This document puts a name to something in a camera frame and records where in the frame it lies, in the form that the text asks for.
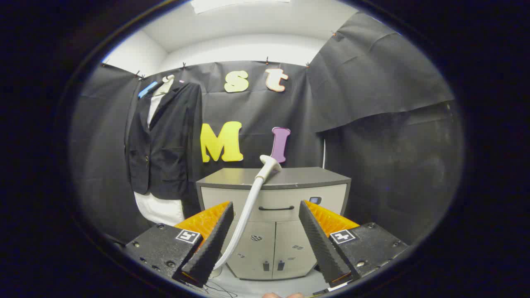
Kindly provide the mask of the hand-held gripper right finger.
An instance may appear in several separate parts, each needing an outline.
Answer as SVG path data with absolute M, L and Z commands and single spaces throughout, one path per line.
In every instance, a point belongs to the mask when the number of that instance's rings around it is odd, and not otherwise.
M 300 203 L 299 220 L 331 287 L 375 273 L 409 247 L 374 222 L 360 225 L 308 200 Z

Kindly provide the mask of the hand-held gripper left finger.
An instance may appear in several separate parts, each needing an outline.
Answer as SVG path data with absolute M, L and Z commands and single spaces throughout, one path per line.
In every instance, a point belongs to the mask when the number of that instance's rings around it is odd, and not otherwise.
M 163 279 L 203 287 L 218 261 L 234 219 L 222 202 L 177 225 L 159 223 L 125 245 L 125 254 Z

